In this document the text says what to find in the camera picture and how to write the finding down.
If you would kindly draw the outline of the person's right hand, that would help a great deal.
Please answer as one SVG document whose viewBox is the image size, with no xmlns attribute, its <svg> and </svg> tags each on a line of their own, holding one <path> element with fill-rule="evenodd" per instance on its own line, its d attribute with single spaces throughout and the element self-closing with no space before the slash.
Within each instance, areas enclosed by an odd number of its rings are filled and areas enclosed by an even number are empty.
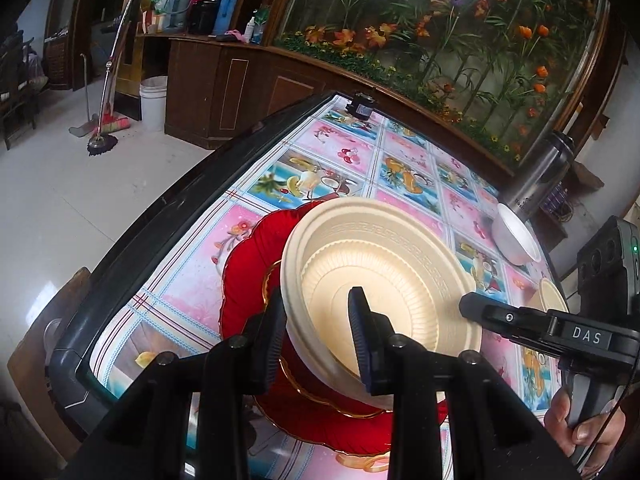
<svg viewBox="0 0 640 480">
<path fill-rule="evenodd" d="M 574 429 L 567 425 L 568 414 L 570 414 L 570 396 L 564 389 L 560 389 L 555 393 L 550 408 L 544 415 L 544 426 L 567 456 L 571 456 L 578 446 L 589 446 L 592 442 L 596 442 L 596 446 L 586 460 L 580 474 L 583 479 L 594 478 L 604 468 L 614 452 L 617 442 L 623 434 L 626 416 L 618 408 L 608 422 L 608 426 L 601 431 L 608 419 L 608 414 L 594 416 Z"/>
</svg>

